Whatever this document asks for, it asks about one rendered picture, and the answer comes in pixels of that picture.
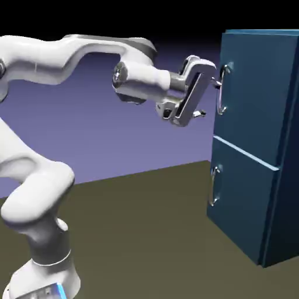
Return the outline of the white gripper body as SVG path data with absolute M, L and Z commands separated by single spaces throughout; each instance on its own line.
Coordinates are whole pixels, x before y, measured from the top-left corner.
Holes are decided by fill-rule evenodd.
M 179 127 L 189 124 L 215 72 L 216 66 L 210 60 L 196 55 L 190 55 L 185 59 L 179 78 L 183 79 L 186 95 L 172 118 L 173 124 Z

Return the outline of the blue cabinet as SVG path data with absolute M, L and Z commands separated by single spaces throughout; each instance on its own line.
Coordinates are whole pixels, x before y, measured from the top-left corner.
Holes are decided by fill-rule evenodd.
M 299 29 L 222 35 L 207 216 L 255 264 L 299 256 Z

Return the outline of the blue cabinet door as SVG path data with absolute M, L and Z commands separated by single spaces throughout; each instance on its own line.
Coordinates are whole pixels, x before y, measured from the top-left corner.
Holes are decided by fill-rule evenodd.
M 222 36 L 222 105 L 214 135 L 278 167 L 299 77 L 299 30 L 228 30 Z
M 214 187 L 220 198 L 214 206 L 208 203 L 207 216 L 258 265 L 279 168 L 218 136 L 213 138 L 213 166 L 221 168 Z

